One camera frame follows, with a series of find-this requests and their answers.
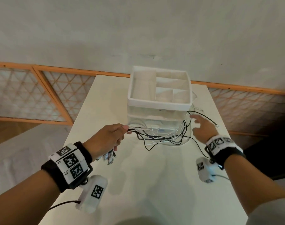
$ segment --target gray sleeve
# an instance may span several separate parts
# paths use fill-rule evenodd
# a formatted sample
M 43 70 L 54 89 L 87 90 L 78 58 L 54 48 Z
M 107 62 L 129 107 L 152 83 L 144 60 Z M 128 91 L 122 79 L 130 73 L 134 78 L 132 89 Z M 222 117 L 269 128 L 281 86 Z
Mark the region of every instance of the gray sleeve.
M 285 225 L 285 198 L 258 206 L 248 217 L 246 225 Z

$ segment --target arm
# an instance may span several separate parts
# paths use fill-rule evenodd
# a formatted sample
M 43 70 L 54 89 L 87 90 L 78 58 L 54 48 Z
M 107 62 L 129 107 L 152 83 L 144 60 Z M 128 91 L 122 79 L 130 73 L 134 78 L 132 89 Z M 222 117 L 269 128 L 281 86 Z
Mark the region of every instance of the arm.
M 190 117 L 196 119 L 195 123 L 200 123 L 200 128 L 193 129 L 193 135 L 200 142 L 206 144 L 211 137 L 218 135 L 215 126 L 208 120 L 199 115 Z M 224 168 L 247 215 L 261 204 L 285 198 L 285 190 L 280 185 L 240 155 L 229 156 Z
M 122 124 L 104 126 L 83 146 L 95 160 L 112 148 L 116 151 L 128 128 Z M 59 194 L 49 174 L 38 171 L 0 195 L 0 225 L 39 224 Z

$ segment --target person's left hand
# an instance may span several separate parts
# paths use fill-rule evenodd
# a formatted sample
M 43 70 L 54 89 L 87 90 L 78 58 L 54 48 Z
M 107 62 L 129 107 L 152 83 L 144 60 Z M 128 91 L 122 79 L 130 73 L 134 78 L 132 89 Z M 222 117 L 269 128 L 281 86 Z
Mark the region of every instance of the person's left hand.
M 111 149 L 116 151 L 121 140 L 125 138 L 125 133 L 129 126 L 122 124 L 105 125 L 95 135 L 83 143 L 83 146 L 89 151 L 92 156 L 92 161 L 95 161 L 99 156 L 104 155 Z

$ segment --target fingernail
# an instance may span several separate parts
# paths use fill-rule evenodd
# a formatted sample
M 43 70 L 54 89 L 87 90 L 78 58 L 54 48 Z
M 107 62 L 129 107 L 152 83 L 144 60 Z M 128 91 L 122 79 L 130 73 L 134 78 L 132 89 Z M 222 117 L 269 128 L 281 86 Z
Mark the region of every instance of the fingernail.
M 128 129 L 129 129 L 129 126 L 123 125 L 123 128 L 124 128 L 125 130 L 128 130 Z

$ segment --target white table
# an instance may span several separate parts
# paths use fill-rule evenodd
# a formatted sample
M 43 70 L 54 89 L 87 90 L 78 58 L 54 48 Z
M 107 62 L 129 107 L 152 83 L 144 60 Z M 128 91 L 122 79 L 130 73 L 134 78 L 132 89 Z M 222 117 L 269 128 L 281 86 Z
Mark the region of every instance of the white table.
M 104 125 L 127 123 L 129 78 L 98 75 L 86 97 L 66 143 L 86 141 Z M 193 85 L 194 105 L 228 135 L 213 99 L 204 85 Z M 41 225 L 140 225 L 140 224 L 245 224 L 247 216 L 230 184 L 224 178 L 201 182 L 195 161 L 202 156 L 196 143 L 157 145 L 147 151 L 136 134 L 127 135 L 114 163 L 92 163 L 93 174 L 108 179 L 97 211 L 91 215 L 65 204 L 47 213 Z M 77 200 L 81 189 L 66 190 L 55 204 Z

